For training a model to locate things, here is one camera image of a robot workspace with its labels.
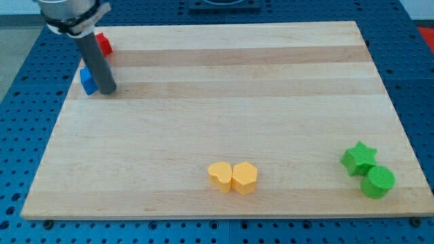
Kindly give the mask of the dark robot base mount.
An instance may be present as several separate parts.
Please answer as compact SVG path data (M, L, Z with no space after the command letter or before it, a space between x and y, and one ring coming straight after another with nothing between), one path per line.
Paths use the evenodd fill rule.
M260 0L190 0L190 12L230 12L236 10L260 10Z

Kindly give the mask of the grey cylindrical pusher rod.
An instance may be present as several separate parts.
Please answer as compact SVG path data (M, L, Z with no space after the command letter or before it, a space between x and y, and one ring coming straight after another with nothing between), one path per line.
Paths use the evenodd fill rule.
M113 93L117 85L94 32L90 32L81 38L75 38L75 43L99 92L101 94Z

